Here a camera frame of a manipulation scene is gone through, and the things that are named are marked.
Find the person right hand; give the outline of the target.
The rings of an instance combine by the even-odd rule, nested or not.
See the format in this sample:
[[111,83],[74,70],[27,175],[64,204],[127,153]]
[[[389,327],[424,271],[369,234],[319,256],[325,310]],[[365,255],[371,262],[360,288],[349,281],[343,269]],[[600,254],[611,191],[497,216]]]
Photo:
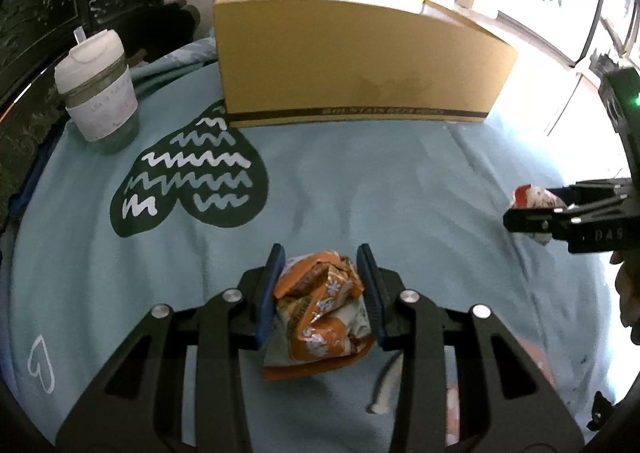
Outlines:
[[620,322],[623,327],[633,327],[639,321],[639,251],[614,251],[610,262],[620,267],[615,279]]

